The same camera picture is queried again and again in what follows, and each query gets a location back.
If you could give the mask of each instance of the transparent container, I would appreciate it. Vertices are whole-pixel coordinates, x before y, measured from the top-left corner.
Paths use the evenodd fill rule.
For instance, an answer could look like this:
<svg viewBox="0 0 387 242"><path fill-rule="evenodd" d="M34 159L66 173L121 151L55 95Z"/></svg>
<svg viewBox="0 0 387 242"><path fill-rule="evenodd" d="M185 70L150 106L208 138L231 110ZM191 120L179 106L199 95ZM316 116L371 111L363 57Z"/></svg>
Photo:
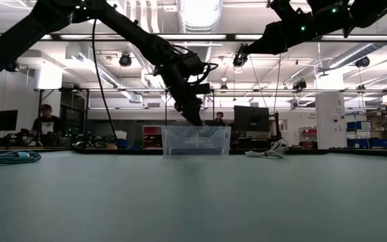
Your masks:
<svg viewBox="0 0 387 242"><path fill-rule="evenodd" d="M164 156L229 155L231 127L162 126Z"/></svg>

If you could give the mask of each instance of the man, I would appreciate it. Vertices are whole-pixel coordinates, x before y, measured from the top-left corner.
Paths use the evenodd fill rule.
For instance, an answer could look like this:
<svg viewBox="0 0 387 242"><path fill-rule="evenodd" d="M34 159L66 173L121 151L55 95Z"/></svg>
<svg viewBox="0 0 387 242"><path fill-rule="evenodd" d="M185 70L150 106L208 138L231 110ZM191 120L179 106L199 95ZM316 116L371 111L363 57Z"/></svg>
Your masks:
<svg viewBox="0 0 387 242"><path fill-rule="evenodd" d="M213 126L226 126L226 123L223 121L223 113L218 112L216 114L216 119L214 120Z"/></svg>
<svg viewBox="0 0 387 242"><path fill-rule="evenodd" d="M62 134L62 121L60 118L52 115L52 106L43 104L40 107L41 117L35 119L32 126L31 133L36 134L40 132L40 141L43 146L50 146L52 144L51 134Z"/></svg>

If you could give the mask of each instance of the white pillar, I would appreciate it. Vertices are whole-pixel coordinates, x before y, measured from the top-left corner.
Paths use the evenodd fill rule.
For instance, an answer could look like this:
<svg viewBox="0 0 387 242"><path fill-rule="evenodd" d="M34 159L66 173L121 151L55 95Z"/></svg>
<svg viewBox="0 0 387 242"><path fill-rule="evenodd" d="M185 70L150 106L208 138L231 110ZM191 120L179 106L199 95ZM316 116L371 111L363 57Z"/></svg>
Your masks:
<svg viewBox="0 0 387 242"><path fill-rule="evenodd" d="M58 89L62 87L62 70L52 64L45 65L42 69L35 70L36 89ZM59 117L60 92L54 91L43 102L52 106L53 115Z"/></svg>
<svg viewBox="0 0 387 242"><path fill-rule="evenodd" d="M317 89L344 89L343 74L330 73L316 78ZM320 149L347 146L345 99L342 92L316 94L318 147Z"/></svg>

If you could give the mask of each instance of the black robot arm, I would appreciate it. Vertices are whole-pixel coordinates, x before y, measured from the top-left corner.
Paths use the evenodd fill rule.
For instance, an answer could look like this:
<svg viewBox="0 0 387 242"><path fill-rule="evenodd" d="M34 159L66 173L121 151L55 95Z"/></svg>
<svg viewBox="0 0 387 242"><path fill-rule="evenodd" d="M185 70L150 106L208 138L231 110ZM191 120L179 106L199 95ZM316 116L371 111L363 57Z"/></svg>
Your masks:
<svg viewBox="0 0 387 242"><path fill-rule="evenodd" d="M344 37L356 28L366 28L387 14L387 0L307 0L312 11L294 10L290 0L274 0L269 6L282 19L268 24L260 39L243 44L234 64L245 63L249 54L280 54L290 47L337 30Z"/></svg>
<svg viewBox="0 0 387 242"><path fill-rule="evenodd" d="M200 74L205 79L212 70L210 64L203 63L193 52L182 52L168 41L145 32L106 0L38 0L29 15L0 36L0 72L46 34L89 19L99 19L133 43L156 66L155 74L163 78L177 111L193 125L202 125L199 115L202 101L196 94L199 89L209 93L210 86L200 82L194 85L187 79Z"/></svg>

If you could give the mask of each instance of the tabletop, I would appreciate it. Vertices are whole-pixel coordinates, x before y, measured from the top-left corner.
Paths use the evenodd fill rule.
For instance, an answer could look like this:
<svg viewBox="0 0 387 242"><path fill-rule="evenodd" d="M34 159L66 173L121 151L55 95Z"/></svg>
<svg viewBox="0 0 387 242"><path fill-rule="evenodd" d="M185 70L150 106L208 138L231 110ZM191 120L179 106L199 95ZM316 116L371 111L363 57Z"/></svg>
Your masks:
<svg viewBox="0 0 387 242"><path fill-rule="evenodd" d="M387 158L44 153L0 166L0 241L387 241Z"/></svg>

